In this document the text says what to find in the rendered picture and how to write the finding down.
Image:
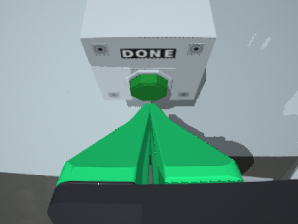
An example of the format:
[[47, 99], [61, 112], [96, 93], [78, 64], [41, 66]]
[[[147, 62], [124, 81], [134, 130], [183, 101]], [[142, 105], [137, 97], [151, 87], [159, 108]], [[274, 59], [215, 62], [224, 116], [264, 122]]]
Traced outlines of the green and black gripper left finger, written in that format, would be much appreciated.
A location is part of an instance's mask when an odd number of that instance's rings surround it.
[[149, 130], [150, 104], [144, 104], [130, 121], [68, 160], [57, 185], [65, 181], [148, 184]]

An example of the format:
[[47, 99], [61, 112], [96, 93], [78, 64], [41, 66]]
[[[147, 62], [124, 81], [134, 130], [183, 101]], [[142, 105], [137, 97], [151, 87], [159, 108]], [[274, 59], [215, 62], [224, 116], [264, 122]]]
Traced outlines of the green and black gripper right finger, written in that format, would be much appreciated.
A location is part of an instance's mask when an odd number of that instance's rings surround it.
[[237, 163], [150, 103], [153, 184], [244, 182]]

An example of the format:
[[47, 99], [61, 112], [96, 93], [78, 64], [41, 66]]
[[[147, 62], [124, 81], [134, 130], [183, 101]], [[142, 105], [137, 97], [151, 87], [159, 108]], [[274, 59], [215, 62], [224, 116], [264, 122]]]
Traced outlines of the grey flat mat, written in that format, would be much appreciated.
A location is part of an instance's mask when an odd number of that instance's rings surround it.
[[298, 156], [298, 0], [209, 0], [194, 100], [104, 100], [80, 40], [87, 0], [0, 0], [0, 172], [63, 165], [156, 103], [227, 156]]

